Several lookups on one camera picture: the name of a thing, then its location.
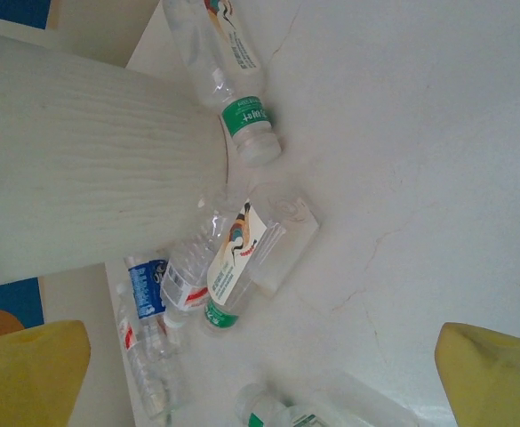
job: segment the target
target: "white tabletop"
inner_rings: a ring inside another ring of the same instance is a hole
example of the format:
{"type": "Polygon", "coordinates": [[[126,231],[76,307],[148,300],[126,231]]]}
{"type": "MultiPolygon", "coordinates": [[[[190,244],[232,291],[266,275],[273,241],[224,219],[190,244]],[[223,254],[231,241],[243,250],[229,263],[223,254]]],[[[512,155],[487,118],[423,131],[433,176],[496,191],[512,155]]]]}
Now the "white tabletop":
{"type": "MultiPolygon", "coordinates": [[[[323,226],[239,329],[193,336],[210,398],[178,425],[239,425],[249,381],[329,367],[454,425],[441,325],[520,336],[520,2],[232,1],[284,148],[252,181],[299,183],[323,226]]],[[[189,87],[160,8],[129,68],[189,87]]]]}

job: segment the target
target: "white textured cylinder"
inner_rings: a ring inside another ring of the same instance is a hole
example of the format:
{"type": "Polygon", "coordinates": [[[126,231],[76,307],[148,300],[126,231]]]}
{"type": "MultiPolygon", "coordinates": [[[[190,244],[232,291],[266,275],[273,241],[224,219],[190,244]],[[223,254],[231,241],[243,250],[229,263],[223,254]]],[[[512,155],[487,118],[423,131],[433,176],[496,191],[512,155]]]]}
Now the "white textured cylinder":
{"type": "Polygon", "coordinates": [[[0,283],[190,233],[219,119],[165,83],[0,37],[0,283]]]}

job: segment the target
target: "clear plastic bottle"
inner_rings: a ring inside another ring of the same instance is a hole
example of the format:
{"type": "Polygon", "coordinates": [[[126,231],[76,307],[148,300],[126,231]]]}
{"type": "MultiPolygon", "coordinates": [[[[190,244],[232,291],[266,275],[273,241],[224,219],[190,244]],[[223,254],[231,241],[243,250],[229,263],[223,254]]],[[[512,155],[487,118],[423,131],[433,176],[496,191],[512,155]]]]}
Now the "clear plastic bottle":
{"type": "Polygon", "coordinates": [[[169,340],[180,347],[187,345],[182,326],[210,299],[206,279],[208,268],[220,249],[222,236],[238,214],[238,199],[241,199],[239,195],[224,192],[212,197],[205,203],[198,234],[171,249],[161,283],[166,306],[163,318],[169,340]]]}
{"type": "Polygon", "coordinates": [[[326,407],[309,404],[286,407],[258,384],[248,384],[238,392],[236,415],[248,427],[347,426],[326,407]]]}
{"type": "Polygon", "coordinates": [[[209,295],[206,271],[214,258],[211,242],[196,236],[177,243],[161,282],[161,296],[166,310],[163,318],[169,329],[183,326],[188,317],[202,309],[209,295]]]}
{"type": "Polygon", "coordinates": [[[166,336],[163,320],[165,306],[160,295],[167,261],[157,252],[149,252],[128,256],[124,262],[132,280],[140,339],[146,346],[147,356],[152,361],[166,358],[175,350],[166,336]]]}
{"type": "Polygon", "coordinates": [[[116,319],[119,340],[125,347],[133,380],[140,394],[141,404],[148,417],[154,420],[167,409],[167,392],[163,382],[154,375],[149,365],[143,343],[138,341],[135,336],[125,301],[127,292],[126,284],[121,283],[117,286],[117,293],[120,298],[116,319]]]}
{"type": "Polygon", "coordinates": [[[282,183],[256,186],[208,269],[205,330],[234,326],[256,285],[275,294],[318,228],[300,191],[282,183]]]}
{"type": "Polygon", "coordinates": [[[221,114],[238,154],[251,167],[281,153],[261,104],[260,62],[228,0],[163,0],[164,14],[205,107],[221,114]]]}

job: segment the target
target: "yellow plastic piece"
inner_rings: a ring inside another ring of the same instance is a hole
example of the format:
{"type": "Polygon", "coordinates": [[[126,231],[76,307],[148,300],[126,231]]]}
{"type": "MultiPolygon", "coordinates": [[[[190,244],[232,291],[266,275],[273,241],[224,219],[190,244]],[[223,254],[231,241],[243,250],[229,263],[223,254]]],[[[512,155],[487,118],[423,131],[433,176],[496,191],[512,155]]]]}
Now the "yellow plastic piece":
{"type": "Polygon", "coordinates": [[[520,427],[520,338],[446,323],[436,364],[460,427],[520,427]]]}
{"type": "Polygon", "coordinates": [[[0,336],[0,426],[66,426],[89,361],[77,320],[0,336]]]}

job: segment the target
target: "white bottle cap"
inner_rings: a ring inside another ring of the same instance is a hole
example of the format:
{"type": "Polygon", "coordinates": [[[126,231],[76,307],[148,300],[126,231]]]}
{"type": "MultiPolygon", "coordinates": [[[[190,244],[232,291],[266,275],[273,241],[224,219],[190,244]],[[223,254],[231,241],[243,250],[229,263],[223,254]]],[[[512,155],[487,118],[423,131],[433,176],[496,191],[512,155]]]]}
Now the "white bottle cap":
{"type": "Polygon", "coordinates": [[[242,142],[238,155],[250,167],[257,167],[271,162],[281,154],[281,146],[274,133],[261,133],[242,142]]]}
{"type": "Polygon", "coordinates": [[[163,313],[163,322],[168,326],[168,327],[171,327],[173,329],[177,329],[179,327],[182,327],[185,323],[186,323],[186,320],[183,319],[181,321],[178,321],[178,320],[173,320],[171,319],[170,317],[170,313],[168,310],[165,310],[164,313],[163,313]]]}

